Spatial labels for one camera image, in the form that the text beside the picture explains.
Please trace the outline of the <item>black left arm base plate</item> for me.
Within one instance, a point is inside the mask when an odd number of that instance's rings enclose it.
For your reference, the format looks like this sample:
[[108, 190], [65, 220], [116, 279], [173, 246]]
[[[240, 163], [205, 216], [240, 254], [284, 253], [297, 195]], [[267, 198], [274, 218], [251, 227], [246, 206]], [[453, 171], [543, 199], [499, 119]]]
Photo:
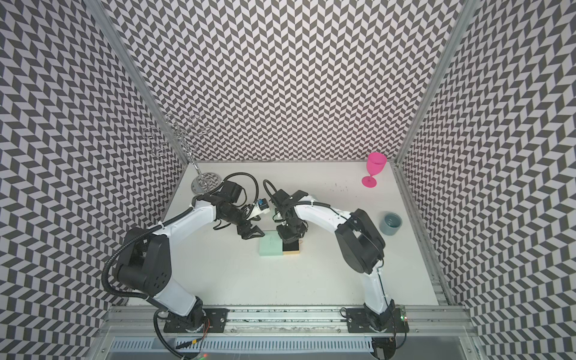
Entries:
[[227, 324], [229, 310], [223, 307], [207, 308], [191, 312], [188, 316], [169, 313], [164, 323], [165, 333], [223, 333]]

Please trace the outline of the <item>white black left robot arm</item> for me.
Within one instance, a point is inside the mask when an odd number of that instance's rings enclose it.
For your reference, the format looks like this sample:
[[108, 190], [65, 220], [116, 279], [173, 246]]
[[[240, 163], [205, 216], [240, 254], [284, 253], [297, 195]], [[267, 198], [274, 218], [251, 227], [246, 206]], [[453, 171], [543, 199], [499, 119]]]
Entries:
[[216, 189], [196, 195], [182, 213], [148, 229], [134, 228], [127, 232], [121, 247], [105, 262], [101, 273], [104, 290], [114, 296], [147, 301], [180, 322], [186, 332], [206, 328], [202, 300], [173, 279], [172, 255], [177, 247], [200, 228], [214, 221], [225, 221], [237, 228], [244, 239], [264, 235], [252, 224], [252, 211], [258, 204], [238, 205], [243, 192], [233, 178], [223, 179]]

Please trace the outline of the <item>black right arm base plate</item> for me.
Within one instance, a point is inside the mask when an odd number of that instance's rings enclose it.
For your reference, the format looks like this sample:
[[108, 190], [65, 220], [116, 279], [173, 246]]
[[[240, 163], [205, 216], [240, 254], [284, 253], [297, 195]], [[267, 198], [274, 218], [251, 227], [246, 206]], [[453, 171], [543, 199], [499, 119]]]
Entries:
[[405, 334], [410, 331], [403, 307], [372, 313], [367, 308], [349, 307], [344, 312], [349, 333]]

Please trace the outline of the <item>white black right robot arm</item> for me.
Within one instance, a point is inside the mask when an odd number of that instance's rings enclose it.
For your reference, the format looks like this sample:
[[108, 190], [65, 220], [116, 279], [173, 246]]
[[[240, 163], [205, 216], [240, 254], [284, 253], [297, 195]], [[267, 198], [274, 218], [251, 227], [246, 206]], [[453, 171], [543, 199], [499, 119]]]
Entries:
[[332, 233], [345, 263], [361, 275], [364, 313], [370, 327], [383, 332], [392, 324], [395, 303], [384, 290], [381, 268], [386, 243], [368, 213], [344, 211], [298, 190], [292, 195], [265, 179], [263, 187], [275, 207], [277, 233], [285, 244], [299, 242], [310, 223]]

